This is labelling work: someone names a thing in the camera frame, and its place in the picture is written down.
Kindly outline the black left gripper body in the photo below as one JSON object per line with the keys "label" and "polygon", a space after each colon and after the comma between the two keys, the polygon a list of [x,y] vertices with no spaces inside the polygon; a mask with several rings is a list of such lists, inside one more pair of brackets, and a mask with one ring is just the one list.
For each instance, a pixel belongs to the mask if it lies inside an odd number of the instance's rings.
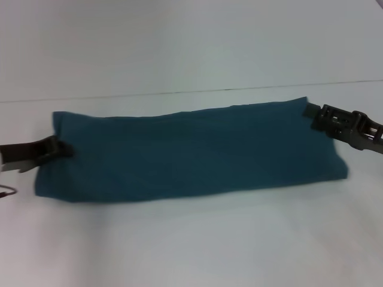
{"label": "black left gripper body", "polygon": [[57,137],[29,143],[1,145],[1,171],[27,172],[57,155]]}

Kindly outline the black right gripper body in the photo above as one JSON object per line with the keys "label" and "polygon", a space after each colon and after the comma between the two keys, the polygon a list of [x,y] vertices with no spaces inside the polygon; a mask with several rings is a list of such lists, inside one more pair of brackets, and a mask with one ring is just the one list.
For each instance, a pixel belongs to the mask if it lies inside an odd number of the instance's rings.
{"label": "black right gripper body", "polygon": [[382,154],[382,124],[372,121],[366,114],[353,111],[349,145],[357,150]]}

